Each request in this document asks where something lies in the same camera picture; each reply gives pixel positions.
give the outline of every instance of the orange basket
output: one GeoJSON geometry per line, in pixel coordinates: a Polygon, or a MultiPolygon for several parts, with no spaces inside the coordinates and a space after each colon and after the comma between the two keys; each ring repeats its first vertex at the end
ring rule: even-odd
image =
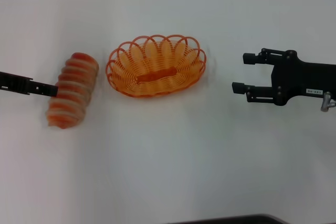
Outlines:
{"type": "Polygon", "coordinates": [[[111,53],[106,76],[110,85],[125,95],[154,97],[195,84],[205,71],[205,63],[205,52],[192,37],[140,36],[111,53]]]}

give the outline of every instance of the white surface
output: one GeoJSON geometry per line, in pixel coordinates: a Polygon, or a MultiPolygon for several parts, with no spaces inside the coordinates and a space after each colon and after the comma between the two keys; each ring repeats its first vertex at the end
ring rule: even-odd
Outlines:
{"type": "Polygon", "coordinates": [[[266,213],[336,221],[335,111],[321,100],[247,103],[270,85],[244,52],[294,49],[336,64],[335,0],[0,0],[0,71],[55,83],[75,51],[101,72],[85,121],[48,128],[48,98],[1,92],[0,223],[154,224],[266,213]],[[108,54],[139,35],[197,38],[208,65],[179,94],[112,90],[108,54]]]}

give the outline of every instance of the white table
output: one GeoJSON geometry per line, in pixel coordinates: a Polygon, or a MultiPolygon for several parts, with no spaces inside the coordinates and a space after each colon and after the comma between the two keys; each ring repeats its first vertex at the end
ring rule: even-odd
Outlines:
{"type": "Polygon", "coordinates": [[[336,111],[247,103],[231,88],[270,85],[271,66],[241,57],[262,47],[336,64],[335,17],[335,0],[0,0],[0,71],[54,84],[75,51],[101,67],[69,130],[47,127],[47,97],[0,91],[0,223],[335,222],[336,111]],[[197,38],[205,76],[158,99],[117,93],[109,53],[152,34],[197,38]]]}

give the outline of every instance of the label sticker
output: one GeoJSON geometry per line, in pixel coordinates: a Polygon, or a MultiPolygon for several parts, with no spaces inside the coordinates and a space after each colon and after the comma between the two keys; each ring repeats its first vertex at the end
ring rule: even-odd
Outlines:
{"type": "Polygon", "coordinates": [[[318,89],[306,89],[307,94],[323,94],[322,90],[318,89]]]}

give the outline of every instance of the oval basket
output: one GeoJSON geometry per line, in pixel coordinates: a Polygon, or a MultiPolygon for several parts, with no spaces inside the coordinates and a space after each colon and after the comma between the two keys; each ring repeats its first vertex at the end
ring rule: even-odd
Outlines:
{"type": "Polygon", "coordinates": [[[110,85],[125,95],[154,97],[195,84],[205,64],[205,52],[192,37],[140,36],[111,53],[106,76],[110,85]]]}

